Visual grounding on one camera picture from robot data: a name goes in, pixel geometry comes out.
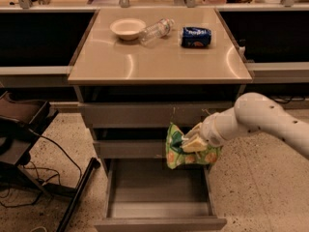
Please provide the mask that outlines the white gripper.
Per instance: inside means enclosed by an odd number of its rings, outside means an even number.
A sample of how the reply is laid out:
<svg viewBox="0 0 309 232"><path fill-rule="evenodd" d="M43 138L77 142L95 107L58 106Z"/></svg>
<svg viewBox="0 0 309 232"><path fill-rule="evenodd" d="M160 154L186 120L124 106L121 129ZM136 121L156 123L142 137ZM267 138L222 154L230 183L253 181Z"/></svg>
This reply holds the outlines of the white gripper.
<svg viewBox="0 0 309 232"><path fill-rule="evenodd" d="M202 123L195 125L183 136L181 147L186 153L205 151L208 143L212 147L220 147L225 144L226 140L219 133L215 124L218 115L219 113L216 112L208 116Z"/></svg>

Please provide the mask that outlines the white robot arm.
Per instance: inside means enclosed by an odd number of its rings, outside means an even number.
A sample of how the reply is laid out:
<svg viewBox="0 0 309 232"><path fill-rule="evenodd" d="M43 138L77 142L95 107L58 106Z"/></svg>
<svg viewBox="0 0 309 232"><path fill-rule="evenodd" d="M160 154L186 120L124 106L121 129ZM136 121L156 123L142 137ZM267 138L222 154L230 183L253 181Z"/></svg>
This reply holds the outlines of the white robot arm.
<svg viewBox="0 0 309 232"><path fill-rule="evenodd" d="M256 132L268 133L309 159L309 124L287 113L280 104L258 93L241 95L234 106L208 116L184 137L185 152L220 147Z"/></svg>

